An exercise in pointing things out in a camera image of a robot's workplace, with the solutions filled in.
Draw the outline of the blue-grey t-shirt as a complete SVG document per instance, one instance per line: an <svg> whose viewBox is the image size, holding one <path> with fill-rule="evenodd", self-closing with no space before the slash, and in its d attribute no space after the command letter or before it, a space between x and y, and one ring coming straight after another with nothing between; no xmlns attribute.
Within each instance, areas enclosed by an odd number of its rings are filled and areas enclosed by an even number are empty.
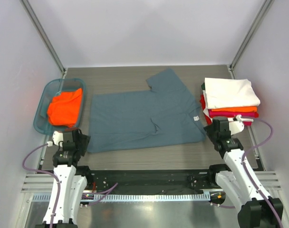
<svg viewBox="0 0 289 228"><path fill-rule="evenodd" d="M147 79L148 90L94 95L88 152L198 143L206 138L201 110L172 69Z"/></svg>

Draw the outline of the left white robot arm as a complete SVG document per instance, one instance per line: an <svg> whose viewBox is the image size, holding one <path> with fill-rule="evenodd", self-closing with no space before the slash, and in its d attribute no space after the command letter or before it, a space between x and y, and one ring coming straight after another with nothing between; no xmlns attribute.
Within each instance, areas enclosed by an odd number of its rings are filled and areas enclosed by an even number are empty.
<svg viewBox="0 0 289 228"><path fill-rule="evenodd" d="M55 131L53 145L58 149L52 157L54 178L48 209L37 228L76 228L77 214L84 190L93 185L88 166L78 166L85 156L90 136L78 128Z"/></svg>

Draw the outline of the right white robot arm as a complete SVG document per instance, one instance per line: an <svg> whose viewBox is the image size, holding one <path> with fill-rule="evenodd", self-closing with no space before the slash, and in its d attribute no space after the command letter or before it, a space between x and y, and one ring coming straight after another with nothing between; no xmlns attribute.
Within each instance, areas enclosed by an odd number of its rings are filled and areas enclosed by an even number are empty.
<svg viewBox="0 0 289 228"><path fill-rule="evenodd" d="M221 187L237 210L241 228L281 228L284 206L264 188L250 166L239 139L233 135L244 130L244 118L218 116L204 128L223 164L211 165L207 183Z"/></svg>

